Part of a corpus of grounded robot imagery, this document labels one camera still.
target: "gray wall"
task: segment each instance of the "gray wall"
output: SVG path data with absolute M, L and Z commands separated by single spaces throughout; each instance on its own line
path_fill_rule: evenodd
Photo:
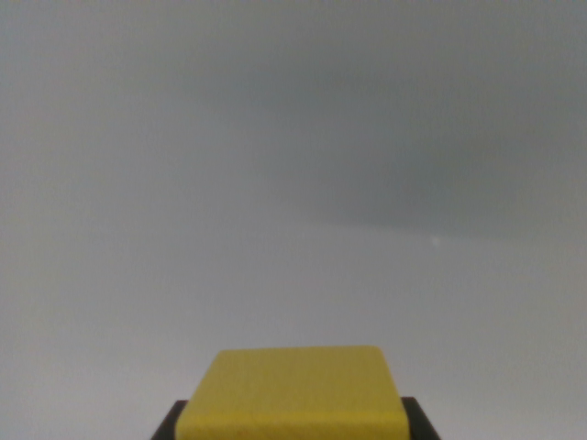
M 0 6 L 0 436 L 148 438 L 229 347 L 587 433 L 587 7 Z

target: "black stand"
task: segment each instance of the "black stand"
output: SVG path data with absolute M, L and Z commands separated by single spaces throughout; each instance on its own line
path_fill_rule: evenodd
M 159 425 L 151 440 L 175 440 L 175 422 L 182 413 L 187 401 L 177 401 Z M 410 422 L 411 440 L 440 440 L 434 427 L 422 411 L 420 404 L 414 397 L 403 397 L 407 418 Z

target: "yellow top surface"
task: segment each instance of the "yellow top surface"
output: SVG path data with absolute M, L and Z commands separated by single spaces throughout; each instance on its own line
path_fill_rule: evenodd
M 175 426 L 177 440 L 408 440 L 404 406 L 374 346 L 220 352 Z

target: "yellow block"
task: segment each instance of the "yellow block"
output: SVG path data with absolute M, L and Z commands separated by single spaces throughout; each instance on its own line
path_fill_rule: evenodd
M 408 440 L 375 346 L 221 351 L 175 425 L 177 440 Z

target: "black base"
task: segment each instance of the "black base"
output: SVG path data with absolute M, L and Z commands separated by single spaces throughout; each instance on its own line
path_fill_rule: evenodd
M 175 422 L 186 403 L 187 401 L 177 401 L 172 406 L 151 440 L 175 440 Z M 403 397 L 402 403 L 410 422 L 411 440 L 440 440 L 434 427 L 414 397 Z

